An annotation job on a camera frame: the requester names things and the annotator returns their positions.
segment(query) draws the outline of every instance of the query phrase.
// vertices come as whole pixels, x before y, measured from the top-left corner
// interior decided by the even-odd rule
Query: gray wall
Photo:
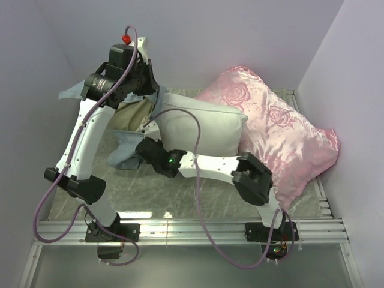
[[[297,88],[343,0],[36,0],[78,80],[106,60],[126,24],[148,36],[155,77],[204,87],[243,64]]]
[[[384,2],[346,0],[298,89],[300,111],[341,140],[322,177],[365,286],[383,287]]]
[[[11,288],[31,249],[33,211],[49,186],[44,169],[63,152],[78,105],[57,100],[75,78],[33,1],[2,1],[0,38],[0,279]]]

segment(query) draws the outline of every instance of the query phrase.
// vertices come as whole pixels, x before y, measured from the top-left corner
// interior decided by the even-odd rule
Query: pillow
[[[237,155],[242,126],[248,119],[238,108],[165,93],[161,109],[169,108],[183,108],[199,120],[202,133],[198,154],[217,157]],[[156,122],[166,150],[193,151],[197,125],[190,115],[171,111],[161,115]]]
[[[335,131],[312,126],[248,68],[223,73],[196,98],[235,106],[248,116],[239,151],[251,152],[272,171],[276,199],[286,210],[309,180],[336,162]]]

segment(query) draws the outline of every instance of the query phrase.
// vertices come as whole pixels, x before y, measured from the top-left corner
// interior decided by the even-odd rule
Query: rose pattern
[[[271,170],[274,184],[277,184],[283,175],[286,162],[278,156],[266,156],[262,163]]]
[[[244,111],[241,104],[251,99],[251,94],[245,83],[228,82],[223,88],[221,97],[228,105],[235,106]]]
[[[296,122],[296,119],[292,118],[286,109],[274,105],[269,107],[268,116],[273,123],[281,128],[287,126],[293,128],[292,123]]]

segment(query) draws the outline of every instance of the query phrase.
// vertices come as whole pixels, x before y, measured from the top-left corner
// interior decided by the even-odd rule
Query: pink floral pillow
[[[286,210],[309,180],[336,162],[335,131],[312,126],[248,68],[223,73],[196,98],[235,106],[248,116],[239,152],[251,152],[271,169],[275,196]]]

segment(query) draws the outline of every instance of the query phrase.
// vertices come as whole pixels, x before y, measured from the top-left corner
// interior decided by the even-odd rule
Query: light blue cloth
[[[81,81],[70,89],[60,92],[59,99],[81,99],[83,87],[84,81]],[[166,91],[167,89],[165,87],[160,86],[159,91],[157,93],[153,93],[152,95],[137,96],[133,93],[129,93],[123,102],[134,103],[142,101],[144,97],[148,98],[149,101],[155,104],[155,107],[150,115],[150,118],[152,118],[161,111],[163,106],[163,95]],[[124,130],[113,130],[112,133],[119,140],[119,146],[116,150],[109,154],[107,164],[117,169],[138,169],[144,163],[144,160],[136,154],[135,149],[136,146],[144,139],[144,135]]]

